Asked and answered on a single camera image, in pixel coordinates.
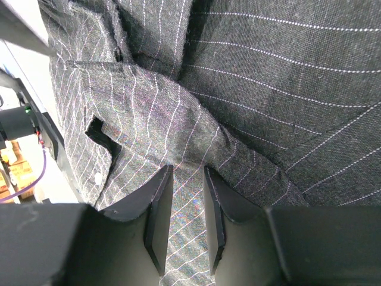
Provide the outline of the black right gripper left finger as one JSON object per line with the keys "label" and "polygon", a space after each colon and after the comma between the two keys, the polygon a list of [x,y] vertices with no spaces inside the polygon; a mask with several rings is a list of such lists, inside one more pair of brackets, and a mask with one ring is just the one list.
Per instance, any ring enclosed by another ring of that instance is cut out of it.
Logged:
{"label": "black right gripper left finger", "polygon": [[173,168],[103,210],[3,204],[2,285],[158,285],[165,272]]}

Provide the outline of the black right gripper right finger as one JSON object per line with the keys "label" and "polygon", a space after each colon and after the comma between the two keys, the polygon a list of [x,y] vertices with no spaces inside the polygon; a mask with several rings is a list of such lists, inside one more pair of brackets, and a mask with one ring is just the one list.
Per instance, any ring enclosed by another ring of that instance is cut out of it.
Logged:
{"label": "black right gripper right finger", "polygon": [[379,285],[380,207],[260,208],[203,174],[217,285]]}

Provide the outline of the dark pinstriped long sleeve shirt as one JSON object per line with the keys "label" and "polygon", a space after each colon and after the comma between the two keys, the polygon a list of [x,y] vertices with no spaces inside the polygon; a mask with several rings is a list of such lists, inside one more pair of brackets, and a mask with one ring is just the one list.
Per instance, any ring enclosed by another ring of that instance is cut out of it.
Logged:
{"label": "dark pinstriped long sleeve shirt", "polygon": [[174,167],[161,285],[214,284],[204,166],[259,206],[380,204],[379,1],[38,5],[85,202]]}

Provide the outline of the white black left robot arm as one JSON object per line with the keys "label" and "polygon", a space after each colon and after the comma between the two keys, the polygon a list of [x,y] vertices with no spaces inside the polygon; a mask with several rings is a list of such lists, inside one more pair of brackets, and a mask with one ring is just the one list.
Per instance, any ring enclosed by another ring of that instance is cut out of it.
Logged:
{"label": "white black left robot arm", "polygon": [[1,147],[5,147],[5,141],[35,134],[56,160],[63,139],[50,115],[38,108],[21,79],[1,70],[1,86],[12,89],[20,103],[19,107],[1,111]]}

